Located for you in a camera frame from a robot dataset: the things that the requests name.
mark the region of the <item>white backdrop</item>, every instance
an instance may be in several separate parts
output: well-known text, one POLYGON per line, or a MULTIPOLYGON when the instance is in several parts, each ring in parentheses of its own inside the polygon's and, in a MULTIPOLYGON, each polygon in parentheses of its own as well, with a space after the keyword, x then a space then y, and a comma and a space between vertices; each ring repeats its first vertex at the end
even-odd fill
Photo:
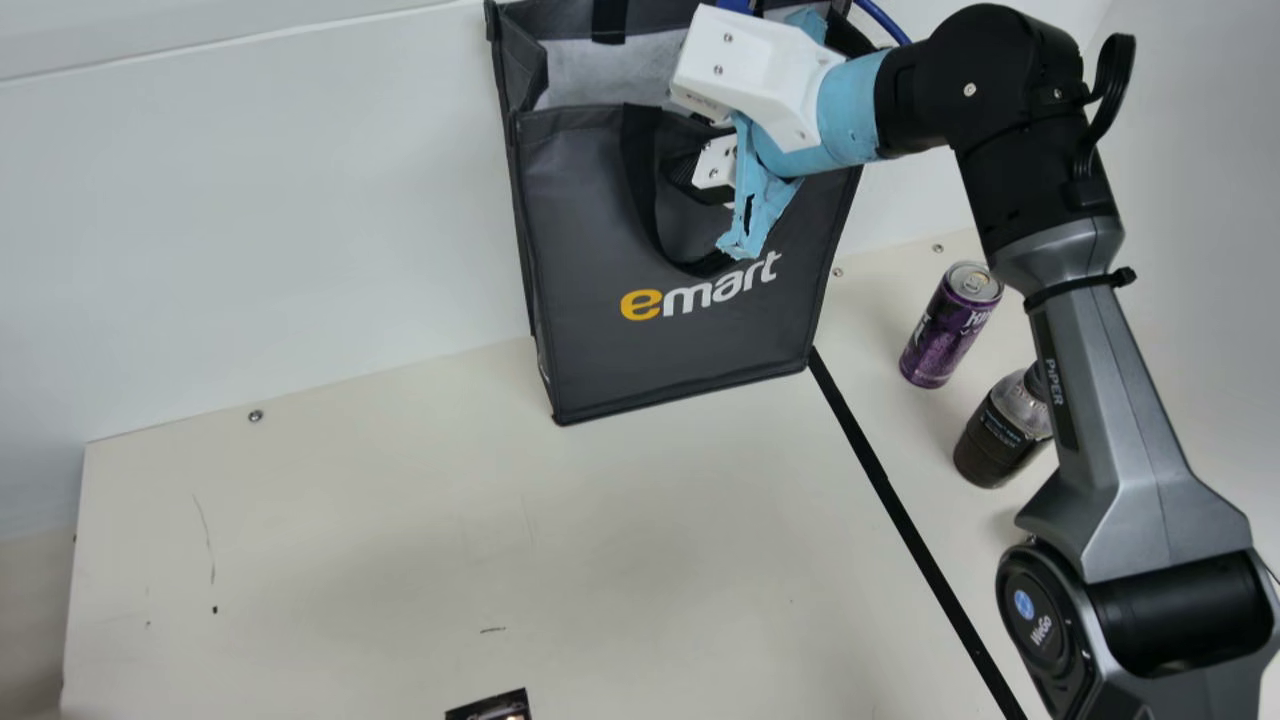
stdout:
MULTIPOLYGON (((1280 544, 1280 76, 1266 0, 1116 0, 1098 32, 1138 38, 1101 150, 1128 229, 1120 292, 1192 468, 1280 544)), ((1091 58, 1097 47, 1091 51, 1091 58)))
MULTIPOLYGON (((1083 44, 1106 0, 1015 4, 1083 44)), ((72 521, 84 441, 525 332, 479 1, 353 6, 0 0, 0 538, 72 521)), ((936 151, 844 251, 968 223, 936 151)))

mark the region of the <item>table surface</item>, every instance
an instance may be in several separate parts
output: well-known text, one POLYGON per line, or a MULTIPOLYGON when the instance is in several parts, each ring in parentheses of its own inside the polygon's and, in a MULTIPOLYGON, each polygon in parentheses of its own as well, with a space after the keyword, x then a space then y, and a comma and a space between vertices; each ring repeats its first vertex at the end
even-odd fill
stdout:
POLYGON ((530 341, 93 443, 64 716, 998 717, 805 373, 557 428, 530 341))

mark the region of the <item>plastic bottle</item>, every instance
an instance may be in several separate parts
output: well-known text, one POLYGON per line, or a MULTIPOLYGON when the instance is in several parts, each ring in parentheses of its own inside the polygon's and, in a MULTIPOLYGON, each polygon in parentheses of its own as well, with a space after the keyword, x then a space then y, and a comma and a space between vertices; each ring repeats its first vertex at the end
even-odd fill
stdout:
POLYGON ((1039 363, 1010 373, 991 388, 965 425, 951 460, 983 488, 998 488, 1030 462, 1050 438, 1048 392, 1039 363))

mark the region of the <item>purple can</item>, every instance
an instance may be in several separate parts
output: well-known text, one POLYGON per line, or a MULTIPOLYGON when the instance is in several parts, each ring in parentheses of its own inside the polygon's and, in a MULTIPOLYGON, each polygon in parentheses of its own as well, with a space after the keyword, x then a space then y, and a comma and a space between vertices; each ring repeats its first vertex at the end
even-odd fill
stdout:
POLYGON ((982 263, 951 265, 897 361, 902 377, 920 387, 942 387, 1004 295, 1005 284, 982 263))

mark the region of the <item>bag handle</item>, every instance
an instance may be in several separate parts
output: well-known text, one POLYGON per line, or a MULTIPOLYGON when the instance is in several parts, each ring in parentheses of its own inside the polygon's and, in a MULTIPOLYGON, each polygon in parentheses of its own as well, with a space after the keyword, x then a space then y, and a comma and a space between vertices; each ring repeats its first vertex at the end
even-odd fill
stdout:
POLYGON ((600 45, 627 41, 627 0, 593 0, 591 41, 600 45))
POLYGON ((733 258, 713 249, 696 260, 677 260, 671 256, 658 237, 658 160, 654 137, 662 124, 664 111, 652 105, 622 106, 622 167, 635 204, 636 215, 649 245, 677 270, 699 278, 717 275, 737 263, 733 258))

